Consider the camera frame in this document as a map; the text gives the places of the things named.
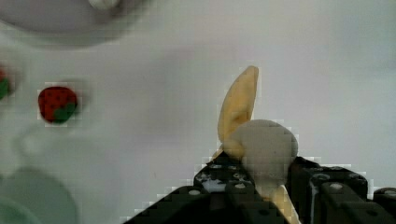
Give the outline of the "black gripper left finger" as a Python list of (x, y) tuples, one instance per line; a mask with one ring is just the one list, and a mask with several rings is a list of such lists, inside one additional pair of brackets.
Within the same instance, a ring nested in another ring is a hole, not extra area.
[(191, 186), (174, 189), (122, 224), (288, 224), (255, 189), (238, 161), (221, 154), (195, 175)]

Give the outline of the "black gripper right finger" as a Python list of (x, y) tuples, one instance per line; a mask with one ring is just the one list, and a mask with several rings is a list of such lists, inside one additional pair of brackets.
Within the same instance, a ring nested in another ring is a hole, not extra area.
[(395, 189), (368, 198), (366, 178), (347, 168), (298, 157), (286, 188), (301, 224), (395, 224)]

